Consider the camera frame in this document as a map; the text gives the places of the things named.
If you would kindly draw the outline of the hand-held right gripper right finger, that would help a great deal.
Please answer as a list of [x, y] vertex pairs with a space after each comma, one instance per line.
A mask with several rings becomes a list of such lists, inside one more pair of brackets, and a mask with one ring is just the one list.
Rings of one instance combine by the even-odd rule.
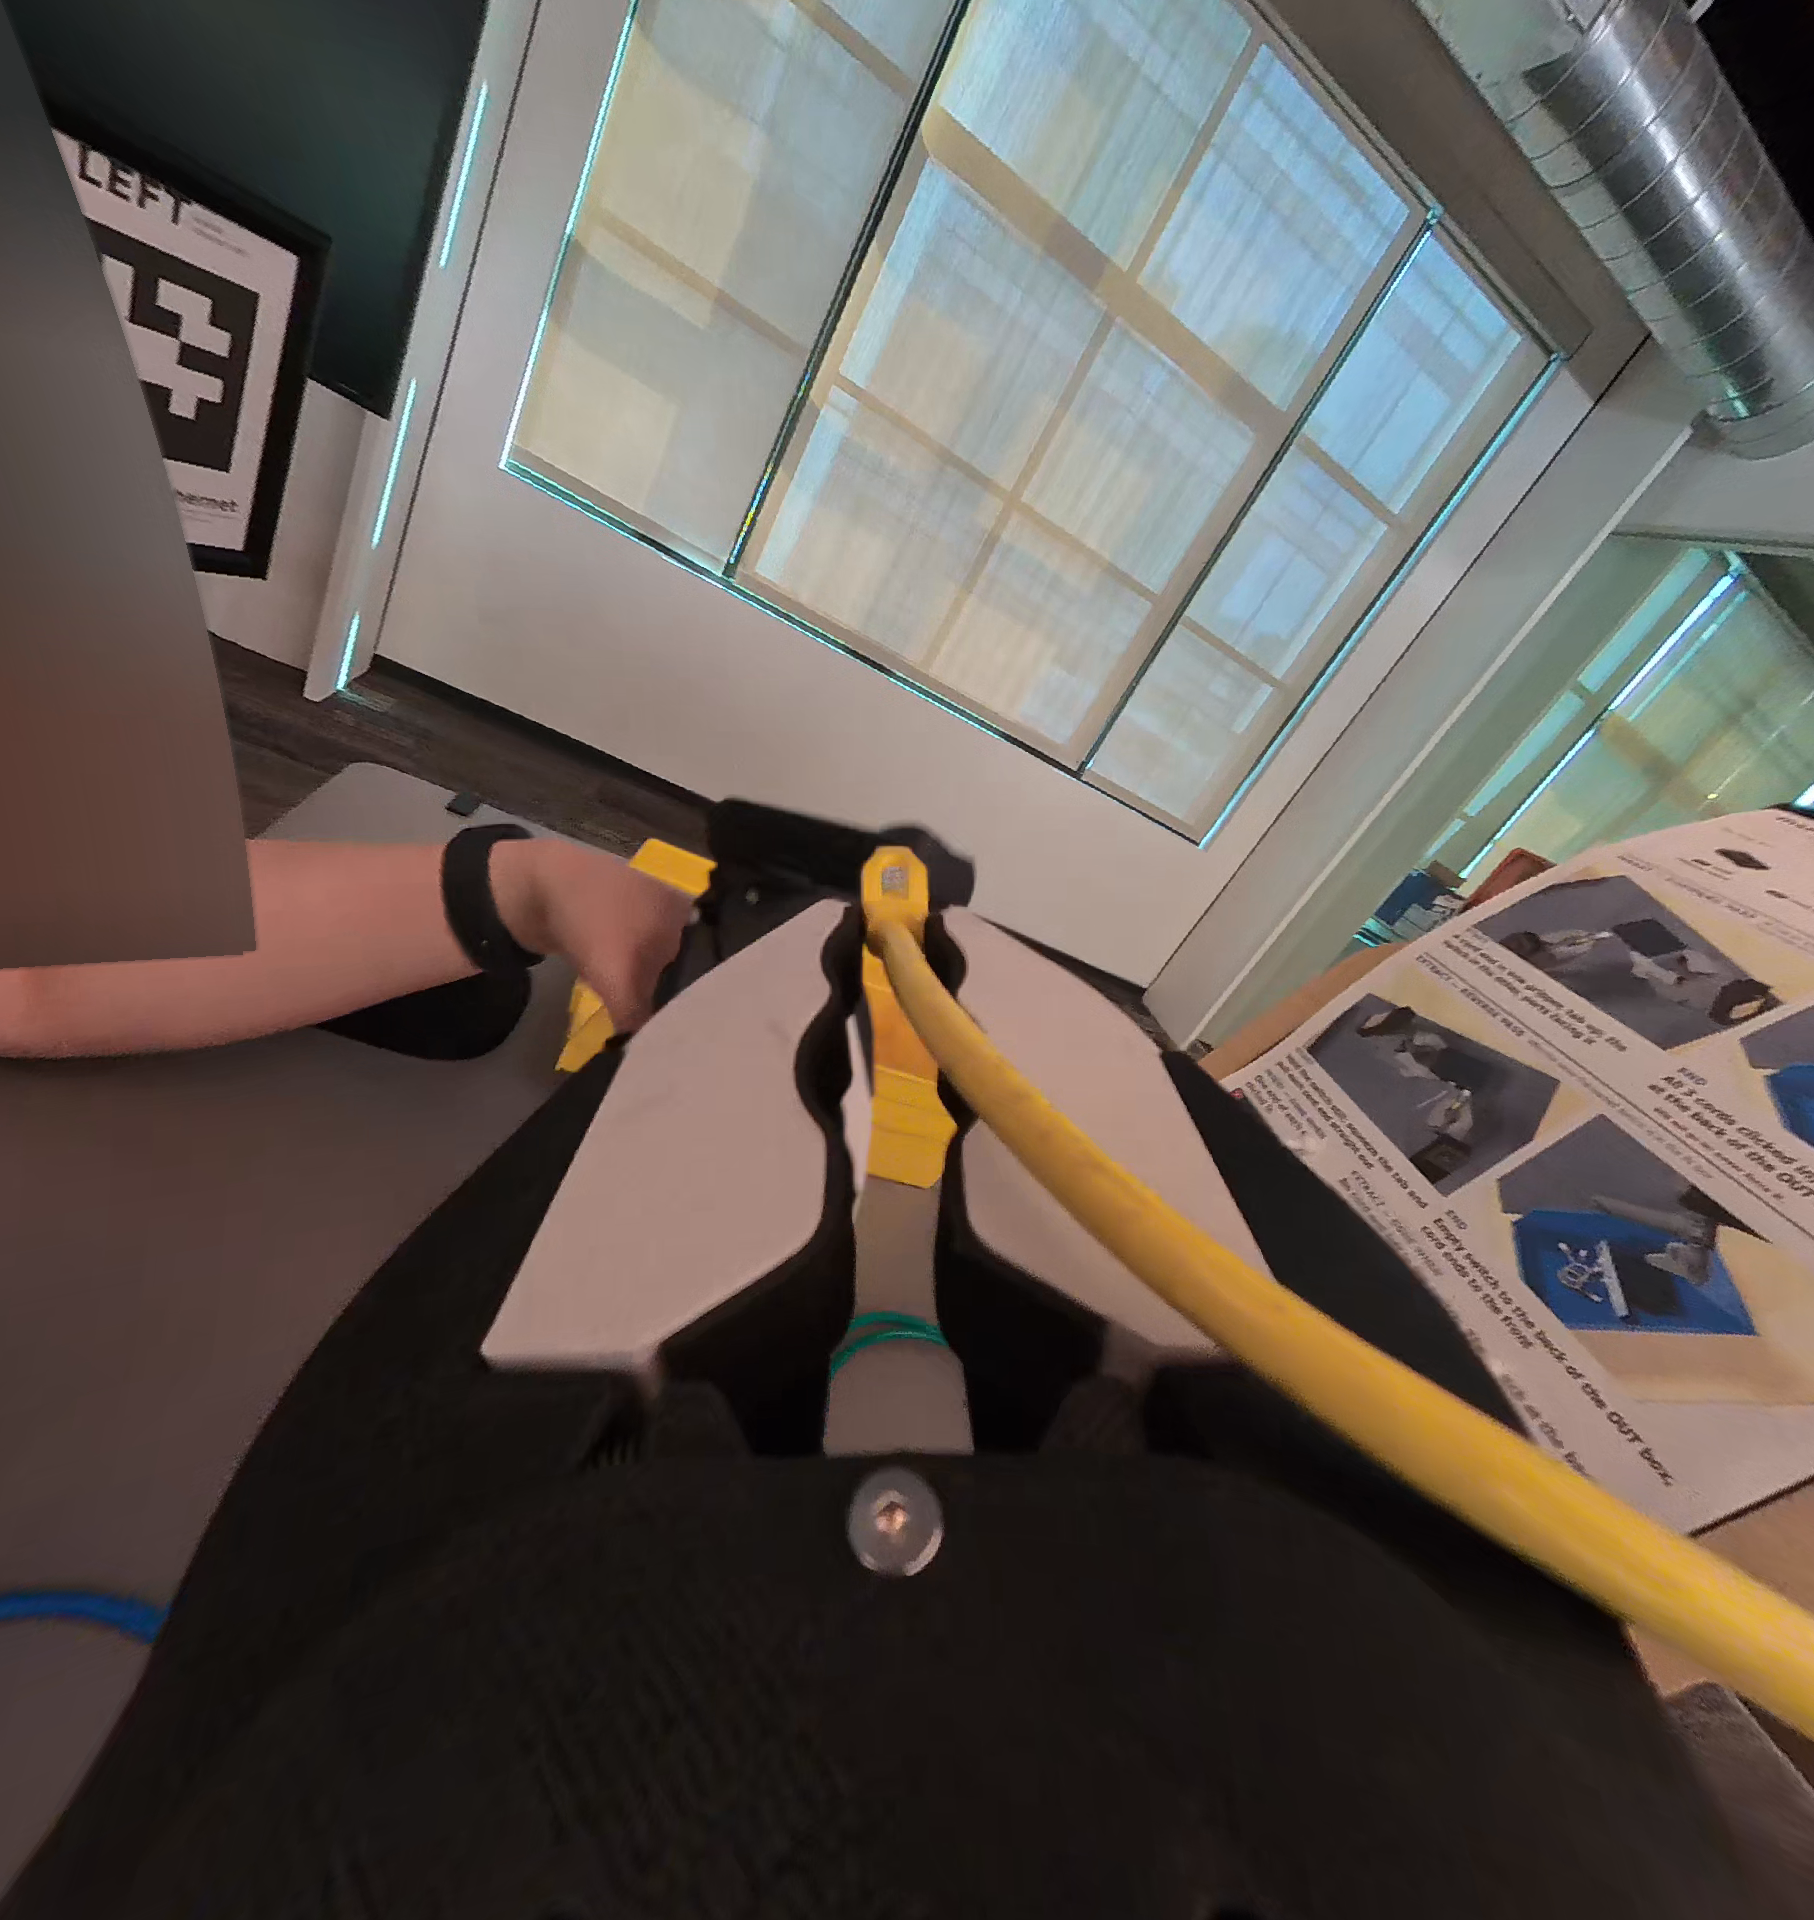
[[[927, 921], [927, 958], [986, 1038], [1117, 1164], [1234, 1258], [1306, 1282], [1306, 1159], [1241, 1097], [978, 912]], [[1306, 1426], [1280, 1387], [1128, 1277], [980, 1116], [966, 1116], [942, 1171], [932, 1300], [980, 1452], [1280, 1452]]]

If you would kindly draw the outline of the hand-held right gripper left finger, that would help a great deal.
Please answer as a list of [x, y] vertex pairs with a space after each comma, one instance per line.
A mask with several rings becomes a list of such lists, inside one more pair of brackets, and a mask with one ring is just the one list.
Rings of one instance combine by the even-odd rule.
[[711, 1383], [754, 1452], [824, 1452], [860, 947], [854, 905], [810, 902], [655, 1011], [484, 1337], [491, 1371]]

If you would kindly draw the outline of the black network switch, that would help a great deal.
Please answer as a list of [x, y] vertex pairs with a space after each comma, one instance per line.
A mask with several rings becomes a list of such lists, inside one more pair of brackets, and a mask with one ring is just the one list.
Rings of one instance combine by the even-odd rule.
[[978, 896], [978, 865], [915, 824], [850, 826], [762, 801], [711, 801], [707, 845], [727, 877], [761, 877], [784, 891], [830, 891], [850, 902], [865, 896], [865, 865], [883, 848], [908, 848], [927, 877], [927, 905], [973, 905]]

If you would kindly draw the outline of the person's left forearm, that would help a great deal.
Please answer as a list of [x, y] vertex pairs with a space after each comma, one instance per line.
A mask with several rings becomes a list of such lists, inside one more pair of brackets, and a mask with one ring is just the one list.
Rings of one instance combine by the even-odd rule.
[[473, 975], [430, 845], [247, 845], [255, 947], [0, 971], [0, 1059], [157, 1053]]

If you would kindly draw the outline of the person's left hand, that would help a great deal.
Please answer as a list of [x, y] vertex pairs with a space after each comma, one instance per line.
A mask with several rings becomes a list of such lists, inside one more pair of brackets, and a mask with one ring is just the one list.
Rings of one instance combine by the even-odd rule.
[[569, 958], [624, 1038], [655, 1018], [657, 983], [694, 921], [687, 891], [565, 838], [516, 854], [516, 882], [499, 882], [499, 896], [516, 896], [499, 905], [516, 946]]

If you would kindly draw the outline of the yellow plastic bin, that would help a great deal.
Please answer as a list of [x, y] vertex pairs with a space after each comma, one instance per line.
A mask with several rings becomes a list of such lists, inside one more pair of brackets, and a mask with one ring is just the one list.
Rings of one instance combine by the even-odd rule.
[[[678, 896], [707, 896], [707, 854], [647, 838], [633, 854], [639, 877], [676, 885]], [[571, 983], [569, 1036], [558, 1042], [558, 1073], [586, 1073], [618, 1038], [607, 1001]], [[941, 1187], [942, 1158], [953, 1140], [953, 1113], [941, 1097], [941, 1068], [915, 1036], [898, 988], [873, 947], [865, 947], [865, 993], [850, 1018], [850, 1097], [845, 1136], [854, 1158], [854, 1187], [887, 1178], [903, 1187]]]

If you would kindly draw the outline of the black wristband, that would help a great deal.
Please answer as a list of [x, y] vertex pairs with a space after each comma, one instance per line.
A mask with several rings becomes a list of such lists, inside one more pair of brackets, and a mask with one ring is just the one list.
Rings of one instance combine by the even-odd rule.
[[491, 902], [488, 859], [506, 845], [530, 845], [530, 826], [522, 824], [459, 826], [438, 848], [438, 912], [478, 975], [516, 975], [543, 965], [543, 952], [511, 933]]

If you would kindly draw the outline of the instruction sheet on cardboard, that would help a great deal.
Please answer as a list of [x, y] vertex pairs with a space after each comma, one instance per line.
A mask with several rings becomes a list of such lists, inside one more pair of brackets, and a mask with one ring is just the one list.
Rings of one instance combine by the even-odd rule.
[[1814, 804], [1573, 854], [1209, 1073], [1549, 1452], [1814, 1606]]

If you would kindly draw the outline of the large gridded window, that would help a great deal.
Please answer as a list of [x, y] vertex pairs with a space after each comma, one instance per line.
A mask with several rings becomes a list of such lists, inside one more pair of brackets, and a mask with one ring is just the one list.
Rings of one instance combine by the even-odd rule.
[[1557, 356], [1264, 6], [633, 6], [506, 468], [1205, 845]]

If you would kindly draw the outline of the side room window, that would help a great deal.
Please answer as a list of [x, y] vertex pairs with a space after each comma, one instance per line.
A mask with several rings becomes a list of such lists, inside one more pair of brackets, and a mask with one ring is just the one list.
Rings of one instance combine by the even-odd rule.
[[1441, 871], [1814, 804], [1814, 552], [1612, 534], [1539, 637], [1566, 684], [1434, 838]]

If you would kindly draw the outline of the black framed marker sign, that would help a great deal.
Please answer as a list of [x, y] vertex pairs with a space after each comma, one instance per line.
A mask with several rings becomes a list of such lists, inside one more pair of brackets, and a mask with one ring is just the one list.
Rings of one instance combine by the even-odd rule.
[[264, 580], [330, 239], [87, 108], [50, 108], [197, 571]]

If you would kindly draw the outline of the round silver air duct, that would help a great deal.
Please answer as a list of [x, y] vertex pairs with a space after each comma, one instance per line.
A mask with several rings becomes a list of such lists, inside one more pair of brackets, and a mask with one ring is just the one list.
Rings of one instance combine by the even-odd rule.
[[1709, 433], [1747, 461], [1814, 445], [1814, 233], [1689, 6], [1592, 6], [1507, 102]]

